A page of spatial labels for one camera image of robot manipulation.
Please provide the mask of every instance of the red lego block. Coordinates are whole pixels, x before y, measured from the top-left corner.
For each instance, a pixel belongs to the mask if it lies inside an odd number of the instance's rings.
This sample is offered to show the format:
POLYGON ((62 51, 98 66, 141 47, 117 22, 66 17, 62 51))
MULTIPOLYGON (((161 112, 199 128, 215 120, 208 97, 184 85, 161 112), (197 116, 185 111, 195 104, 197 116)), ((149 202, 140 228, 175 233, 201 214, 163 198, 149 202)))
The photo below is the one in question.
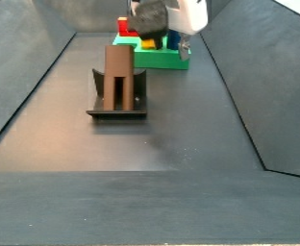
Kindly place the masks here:
POLYGON ((137 37, 136 31, 128 31, 127 17, 120 17, 117 19, 117 32, 121 37, 137 37))

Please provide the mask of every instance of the yellow lego block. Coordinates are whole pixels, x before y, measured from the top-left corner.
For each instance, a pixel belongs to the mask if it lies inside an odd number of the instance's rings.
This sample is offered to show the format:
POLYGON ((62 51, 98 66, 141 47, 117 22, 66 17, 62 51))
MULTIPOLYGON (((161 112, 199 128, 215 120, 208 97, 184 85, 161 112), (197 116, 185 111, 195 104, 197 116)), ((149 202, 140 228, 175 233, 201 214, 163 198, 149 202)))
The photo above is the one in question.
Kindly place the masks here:
POLYGON ((147 40, 141 40, 141 47, 143 49, 155 49, 155 41, 153 39, 147 39, 147 40))

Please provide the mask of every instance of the green lego block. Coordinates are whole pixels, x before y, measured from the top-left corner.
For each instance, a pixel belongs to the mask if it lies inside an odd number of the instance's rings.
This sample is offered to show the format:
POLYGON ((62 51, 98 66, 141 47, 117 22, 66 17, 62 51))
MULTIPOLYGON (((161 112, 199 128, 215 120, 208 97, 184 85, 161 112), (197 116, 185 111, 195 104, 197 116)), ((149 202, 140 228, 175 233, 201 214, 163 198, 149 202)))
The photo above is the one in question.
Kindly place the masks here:
POLYGON ((179 51, 167 49, 167 37, 163 39, 160 50, 143 49, 139 37, 116 35, 113 45, 132 45, 135 47, 135 67, 188 69, 188 60, 180 60, 179 51))

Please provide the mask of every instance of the black stand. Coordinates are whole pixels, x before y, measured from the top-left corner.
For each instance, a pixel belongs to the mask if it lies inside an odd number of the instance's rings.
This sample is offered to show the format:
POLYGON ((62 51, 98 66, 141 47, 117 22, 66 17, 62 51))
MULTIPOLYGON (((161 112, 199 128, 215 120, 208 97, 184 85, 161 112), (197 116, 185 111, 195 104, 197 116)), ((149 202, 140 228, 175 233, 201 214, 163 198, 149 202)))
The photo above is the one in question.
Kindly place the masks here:
POLYGON ((133 75, 133 91, 135 91, 135 109, 133 111, 121 110, 121 98, 117 92, 116 99, 116 109, 113 111, 104 111, 104 74, 93 71, 93 80, 97 91, 97 97, 94 101, 93 111, 86 111, 86 113, 96 119, 145 119, 147 110, 147 70, 133 75))

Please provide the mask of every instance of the brown block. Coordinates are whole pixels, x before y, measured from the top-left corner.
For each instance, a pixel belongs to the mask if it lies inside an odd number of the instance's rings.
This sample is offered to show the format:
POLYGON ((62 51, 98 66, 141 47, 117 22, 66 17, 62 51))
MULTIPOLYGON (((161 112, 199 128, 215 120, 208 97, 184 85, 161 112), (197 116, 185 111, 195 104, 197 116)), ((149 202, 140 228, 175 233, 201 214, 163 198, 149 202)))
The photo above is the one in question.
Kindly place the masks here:
POLYGON ((133 110, 133 47, 108 45, 105 47, 104 111, 116 108, 117 78, 123 79, 121 107, 133 110))

